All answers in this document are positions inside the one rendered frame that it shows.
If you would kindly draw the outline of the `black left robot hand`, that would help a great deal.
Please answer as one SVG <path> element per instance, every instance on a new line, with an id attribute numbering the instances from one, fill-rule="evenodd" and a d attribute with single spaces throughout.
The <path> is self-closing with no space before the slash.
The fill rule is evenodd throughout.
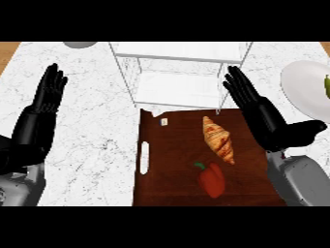
<path id="1" fill-rule="evenodd" d="M 53 63 L 39 81 L 34 99 L 24 108 L 12 136 L 0 135 L 0 175 L 40 164 L 49 154 L 68 78 Z"/>

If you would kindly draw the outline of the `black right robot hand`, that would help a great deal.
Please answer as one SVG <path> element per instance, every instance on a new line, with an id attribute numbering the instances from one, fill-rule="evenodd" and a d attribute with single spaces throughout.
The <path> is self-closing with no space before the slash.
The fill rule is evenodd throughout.
<path id="1" fill-rule="evenodd" d="M 327 129 L 321 120 L 289 124 L 270 100 L 258 93 L 248 77 L 236 66 L 227 67 L 223 86 L 242 111 L 254 138 L 265 151 L 313 144 L 320 132 Z"/>

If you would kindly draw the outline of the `grey round bowl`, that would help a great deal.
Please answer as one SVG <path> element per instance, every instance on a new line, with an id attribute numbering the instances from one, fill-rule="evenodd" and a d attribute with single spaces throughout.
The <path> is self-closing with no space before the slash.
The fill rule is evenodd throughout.
<path id="1" fill-rule="evenodd" d="M 69 48 L 87 48 L 97 44 L 97 42 L 64 42 L 65 46 Z"/>

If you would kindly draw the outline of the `red bell pepper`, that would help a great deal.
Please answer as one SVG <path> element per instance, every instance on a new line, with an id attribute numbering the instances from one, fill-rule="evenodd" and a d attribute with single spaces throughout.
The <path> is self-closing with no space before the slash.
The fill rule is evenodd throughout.
<path id="1" fill-rule="evenodd" d="M 199 173 L 199 185 L 212 199 L 218 198 L 224 192 L 224 174 L 217 163 L 205 166 L 201 162 L 195 166 L 202 170 Z"/>

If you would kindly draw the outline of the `golden croissant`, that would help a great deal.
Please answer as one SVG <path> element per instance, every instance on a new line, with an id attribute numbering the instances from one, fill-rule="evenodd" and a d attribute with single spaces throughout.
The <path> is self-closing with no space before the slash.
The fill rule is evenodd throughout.
<path id="1" fill-rule="evenodd" d="M 205 116 L 204 117 L 205 143 L 224 163 L 234 165 L 234 150 L 232 146 L 230 132 L 226 131 Z"/>

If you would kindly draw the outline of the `white plate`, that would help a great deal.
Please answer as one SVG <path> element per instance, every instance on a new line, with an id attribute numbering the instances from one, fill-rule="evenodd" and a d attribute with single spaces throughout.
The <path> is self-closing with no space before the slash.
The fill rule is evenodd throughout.
<path id="1" fill-rule="evenodd" d="M 282 70 L 280 86 L 301 113 L 330 124 L 330 99 L 326 95 L 324 78 L 330 78 L 327 65 L 314 61 L 296 61 Z"/>

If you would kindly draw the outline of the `dark brown wooden tray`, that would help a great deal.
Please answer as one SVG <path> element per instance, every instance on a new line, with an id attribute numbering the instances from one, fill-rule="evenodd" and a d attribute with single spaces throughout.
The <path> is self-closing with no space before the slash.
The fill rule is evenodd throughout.
<path id="1" fill-rule="evenodd" d="M 204 137 L 204 119 L 230 132 L 234 163 L 212 152 Z M 265 152 L 260 147 L 242 111 L 170 111 L 155 116 L 140 111 L 137 161 L 146 172 L 134 173 L 136 206 L 282 206 L 285 204 L 267 178 Z M 224 175 L 224 192 L 212 198 L 199 185 L 202 169 L 196 163 L 215 163 Z"/>

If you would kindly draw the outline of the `white tiered shelf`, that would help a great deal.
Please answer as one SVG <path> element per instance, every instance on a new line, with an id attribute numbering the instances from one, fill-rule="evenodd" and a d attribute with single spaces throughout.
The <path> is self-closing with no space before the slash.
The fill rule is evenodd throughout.
<path id="1" fill-rule="evenodd" d="M 223 76 L 242 67 L 252 42 L 109 42 L 136 106 L 220 109 Z"/>

